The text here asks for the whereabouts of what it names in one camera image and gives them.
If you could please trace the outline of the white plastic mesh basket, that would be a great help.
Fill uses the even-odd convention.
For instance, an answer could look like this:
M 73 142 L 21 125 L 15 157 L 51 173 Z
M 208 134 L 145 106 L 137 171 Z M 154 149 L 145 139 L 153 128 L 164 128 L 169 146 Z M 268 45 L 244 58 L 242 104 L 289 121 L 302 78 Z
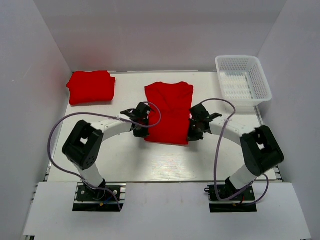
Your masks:
M 250 55 L 220 55 L 215 58 L 217 77 L 224 99 L 236 107 L 255 107 L 272 99 L 260 63 Z

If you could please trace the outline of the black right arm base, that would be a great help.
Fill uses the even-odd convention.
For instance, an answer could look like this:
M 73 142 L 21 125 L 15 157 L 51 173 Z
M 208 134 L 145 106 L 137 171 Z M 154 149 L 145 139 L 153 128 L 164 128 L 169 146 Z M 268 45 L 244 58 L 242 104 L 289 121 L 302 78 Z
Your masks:
M 228 187 L 226 184 L 218 184 L 217 190 L 219 197 L 223 201 L 226 201 L 227 198 L 235 194 L 237 195 L 234 198 L 230 199 L 231 201 L 254 201 L 256 199 L 252 185 L 249 185 L 245 190 L 231 190 L 231 188 Z M 216 196 L 214 184 L 207 185 L 207 187 L 204 188 L 204 192 L 208 194 L 209 200 L 213 202 L 219 201 L 219 199 Z

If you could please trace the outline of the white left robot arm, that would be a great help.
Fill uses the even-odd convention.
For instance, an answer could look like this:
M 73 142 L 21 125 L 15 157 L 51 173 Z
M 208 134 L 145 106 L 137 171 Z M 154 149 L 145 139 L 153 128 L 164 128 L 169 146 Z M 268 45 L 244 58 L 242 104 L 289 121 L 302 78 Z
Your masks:
M 120 112 L 98 122 L 80 120 L 62 147 L 62 153 L 77 168 L 82 181 L 91 189 L 104 188 L 96 161 L 104 141 L 123 133 L 132 132 L 136 138 L 149 136 L 149 114 L 152 108 L 140 102 L 136 108 Z

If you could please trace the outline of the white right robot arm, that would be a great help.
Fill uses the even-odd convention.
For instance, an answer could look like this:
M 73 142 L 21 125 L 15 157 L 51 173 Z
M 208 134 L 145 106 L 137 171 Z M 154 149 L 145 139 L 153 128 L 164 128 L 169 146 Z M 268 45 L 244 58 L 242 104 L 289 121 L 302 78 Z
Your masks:
M 241 147 L 244 165 L 225 180 L 225 190 L 231 194 L 244 189 L 284 161 L 284 154 L 268 126 L 252 128 L 233 122 L 230 118 L 223 119 L 220 113 L 210 114 L 201 103 L 189 111 L 189 142 L 202 140 L 205 133 L 219 136 L 214 160 L 216 165 L 222 138 Z

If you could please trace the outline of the red folded t shirt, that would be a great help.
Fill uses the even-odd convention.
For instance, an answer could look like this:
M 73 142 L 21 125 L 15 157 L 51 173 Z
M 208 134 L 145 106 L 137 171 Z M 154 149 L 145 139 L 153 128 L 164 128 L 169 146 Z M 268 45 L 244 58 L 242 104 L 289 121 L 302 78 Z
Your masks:
M 96 102 L 110 102 L 115 96 L 116 78 L 106 70 L 76 71 L 66 84 L 72 106 Z

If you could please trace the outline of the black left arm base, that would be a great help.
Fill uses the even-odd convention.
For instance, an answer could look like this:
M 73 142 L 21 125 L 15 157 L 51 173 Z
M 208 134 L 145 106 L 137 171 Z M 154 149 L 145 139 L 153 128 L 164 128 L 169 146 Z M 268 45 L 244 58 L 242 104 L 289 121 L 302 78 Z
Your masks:
M 75 200 L 78 202 L 104 202 L 110 198 L 111 201 L 115 202 L 115 198 L 120 199 L 121 186 L 120 185 L 106 185 L 112 193 L 107 190 L 92 189 L 85 184 L 77 186 Z

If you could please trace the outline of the red t shirt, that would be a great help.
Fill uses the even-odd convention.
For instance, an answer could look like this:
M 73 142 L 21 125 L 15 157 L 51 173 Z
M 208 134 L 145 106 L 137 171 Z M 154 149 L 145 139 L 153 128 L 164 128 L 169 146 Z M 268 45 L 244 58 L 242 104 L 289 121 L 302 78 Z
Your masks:
M 155 82 L 145 86 L 148 102 L 157 106 L 151 107 L 149 124 L 156 126 L 148 129 L 147 142 L 188 145 L 190 108 L 193 100 L 194 86 L 186 82 Z
M 76 71 L 66 84 L 72 106 L 96 102 L 110 102 L 115 96 L 116 78 L 106 70 Z

